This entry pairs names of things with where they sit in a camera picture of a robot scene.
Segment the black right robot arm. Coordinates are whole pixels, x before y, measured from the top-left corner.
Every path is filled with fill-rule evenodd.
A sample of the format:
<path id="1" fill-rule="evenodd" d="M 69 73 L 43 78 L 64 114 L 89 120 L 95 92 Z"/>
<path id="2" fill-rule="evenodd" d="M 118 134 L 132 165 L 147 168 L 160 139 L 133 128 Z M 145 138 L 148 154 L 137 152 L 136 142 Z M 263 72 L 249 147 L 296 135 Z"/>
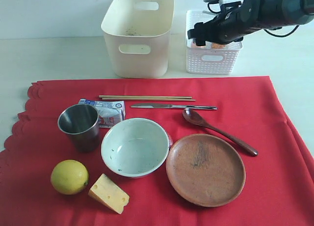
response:
<path id="1" fill-rule="evenodd" d="M 205 23 L 197 22 L 187 38 L 197 46 L 207 42 L 227 45 L 259 30 L 271 33 L 286 26 L 305 25 L 314 19 L 314 0 L 204 0 L 220 11 Z"/>

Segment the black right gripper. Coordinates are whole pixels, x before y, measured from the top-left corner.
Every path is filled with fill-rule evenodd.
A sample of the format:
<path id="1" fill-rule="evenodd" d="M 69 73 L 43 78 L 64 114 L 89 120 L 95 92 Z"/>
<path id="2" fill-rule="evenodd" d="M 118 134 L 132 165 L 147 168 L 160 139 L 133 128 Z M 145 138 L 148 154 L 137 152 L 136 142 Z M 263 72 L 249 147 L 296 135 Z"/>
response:
<path id="1" fill-rule="evenodd" d="M 207 22 L 197 22 L 187 31 L 187 38 L 197 46 L 206 42 L 227 45 L 241 42 L 245 35 L 245 12 L 220 13 Z"/>

